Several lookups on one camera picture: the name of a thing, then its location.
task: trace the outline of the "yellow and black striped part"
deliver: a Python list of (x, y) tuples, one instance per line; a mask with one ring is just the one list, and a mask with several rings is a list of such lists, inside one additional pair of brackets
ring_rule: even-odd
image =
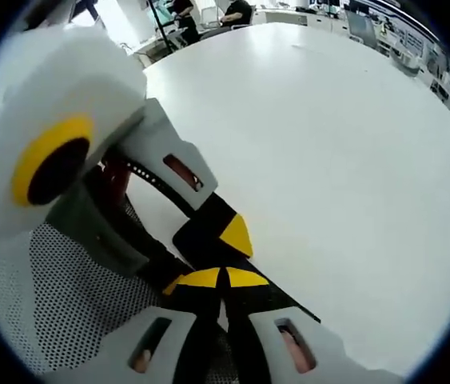
[[(269, 281), (259, 274), (241, 270), (228, 266), (224, 268), (228, 275), (229, 286), (238, 288), (244, 286), (267, 286)], [(207, 270), (197, 270), (186, 276), (180, 275), (173, 280), (163, 291), (163, 294), (170, 295), (177, 286), (194, 286), (202, 288), (217, 288), (217, 279), (221, 268), (209, 268)]]
[(197, 270), (240, 267), (253, 256), (245, 220), (216, 194), (175, 234), (173, 244)]
[(217, 290), (220, 268), (198, 270), (175, 279), (165, 290), (165, 306), (171, 310), (191, 312), (217, 320), (221, 309), (221, 292)]

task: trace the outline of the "person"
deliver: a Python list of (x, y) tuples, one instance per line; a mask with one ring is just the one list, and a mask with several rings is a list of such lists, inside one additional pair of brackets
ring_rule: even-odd
[(252, 13), (253, 8), (246, 0), (232, 0), (232, 3), (225, 12), (225, 16), (220, 20), (221, 27), (203, 34), (201, 40), (228, 32), (233, 26), (250, 24)]
[(188, 45), (200, 41), (200, 34), (196, 29), (196, 23), (190, 14), (193, 8), (194, 6), (191, 0), (175, 0), (172, 5), (175, 20), (178, 20), (178, 27), (185, 28), (181, 36)]
[(253, 8), (246, 0), (234, 0), (221, 18), (221, 26), (248, 25), (251, 22)]

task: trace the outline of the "yellow triangle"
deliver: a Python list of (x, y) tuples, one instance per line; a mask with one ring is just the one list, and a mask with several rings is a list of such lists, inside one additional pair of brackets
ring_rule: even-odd
[(236, 214), (225, 231), (219, 237), (236, 250), (239, 250), (249, 258), (253, 256), (253, 248), (249, 241), (248, 228), (242, 216)]
[(183, 278), (184, 278), (183, 274), (178, 276), (162, 291), (162, 293), (165, 294), (166, 296), (170, 296), (172, 292), (175, 290), (175, 287), (177, 286), (178, 282), (180, 282)]
[(219, 268), (211, 268), (209, 270), (197, 270), (187, 276), (184, 276), (178, 282), (179, 286), (207, 286), (216, 288), (217, 274)]
[(269, 284), (267, 279), (248, 270), (239, 270), (227, 266), (226, 271), (230, 277), (230, 286), (232, 288), (239, 286), (267, 286)]

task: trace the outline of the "black cable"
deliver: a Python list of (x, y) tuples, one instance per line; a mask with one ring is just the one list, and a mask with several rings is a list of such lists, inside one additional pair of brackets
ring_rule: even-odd
[(157, 23), (157, 28), (161, 31), (162, 39), (166, 43), (166, 47), (168, 48), (168, 51), (172, 54), (173, 50), (171, 49), (171, 45), (169, 44), (169, 40), (166, 37), (166, 34), (164, 33), (164, 29), (162, 28), (161, 21), (159, 20), (159, 16), (157, 15), (157, 11), (155, 10), (155, 6), (153, 6), (153, 1), (152, 0), (146, 0), (146, 1), (150, 5), (150, 8), (151, 8), (152, 13), (153, 13), (153, 18), (155, 18), (155, 22)]

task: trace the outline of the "gray plastic part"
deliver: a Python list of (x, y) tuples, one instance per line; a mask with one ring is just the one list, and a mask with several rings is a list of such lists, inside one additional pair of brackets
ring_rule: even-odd
[[(402, 378), (386, 370), (367, 370), (345, 354), (343, 342), (314, 321), (300, 308), (291, 307), (249, 316), (269, 366), (272, 384), (392, 384)], [(287, 326), (301, 346), (309, 349), (317, 366), (307, 373), (297, 372), (278, 326)]]
[(127, 135), (128, 132), (133, 130), (136, 126), (141, 124), (143, 120), (143, 116), (145, 114), (145, 106), (138, 108), (133, 114), (129, 116), (120, 126), (118, 126), (107, 138), (104, 142), (98, 146), (94, 152), (86, 159), (84, 164), (84, 169), (81, 174), (86, 174), (90, 171), (94, 166), (96, 166), (104, 157), (106, 151), (114, 146), (117, 142), (119, 142), (124, 136)]
[[(129, 367), (129, 360), (150, 327), (159, 318), (171, 320), (155, 349), (144, 374)], [(124, 326), (102, 339), (101, 350), (95, 358), (73, 370), (56, 370), (42, 375), (47, 383), (104, 384), (172, 384), (178, 358), (195, 314), (151, 306), (134, 316)]]
[[(146, 100), (143, 119), (117, 143), (117, 148), (127, 158), (157, 175), (195, 210), (200, 208), (217, 188), (217, 180), (197, 147), (180, 139), (155, 98)], [(163, 162), (170, 154), (198, 177), (202, 184), (198, 191)]]
[(47, 222), (81, 244), (98, 264), (122, 276), (133, 277), (149, 261), (107, 222), (82, 182), (60, 197)]

